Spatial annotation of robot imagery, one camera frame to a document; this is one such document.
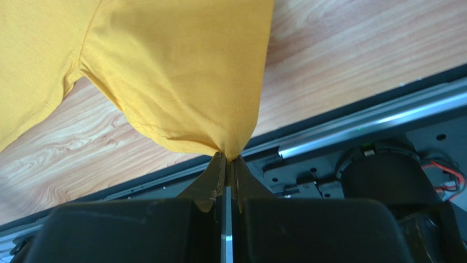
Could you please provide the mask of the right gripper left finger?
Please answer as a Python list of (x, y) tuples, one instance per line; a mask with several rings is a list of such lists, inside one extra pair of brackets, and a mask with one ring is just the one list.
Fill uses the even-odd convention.
[(177, 199), (190, 200), (188, 256), (190, 262), (220, 262), (221, 212), (217, 202), (222, 201), (227, 160), (217, 152), (206, 169)]

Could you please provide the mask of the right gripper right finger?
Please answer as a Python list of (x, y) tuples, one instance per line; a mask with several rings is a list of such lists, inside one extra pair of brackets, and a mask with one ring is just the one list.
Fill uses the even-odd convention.
[(276, 196), (251, 173), (241, 155), (230, 163), (230, 183), (232, 187), (233, 260), (244, 262), (244, 254), (248, 250), (244, 203), (252, 198), (276, 198)]

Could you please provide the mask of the yellow t shirt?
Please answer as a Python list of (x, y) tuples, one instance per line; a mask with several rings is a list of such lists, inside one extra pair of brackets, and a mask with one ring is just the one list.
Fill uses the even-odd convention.
[(1, 1), (1, 148), (82, 77), (142, 135), (233, 160), (257, 124), (273, 1)]

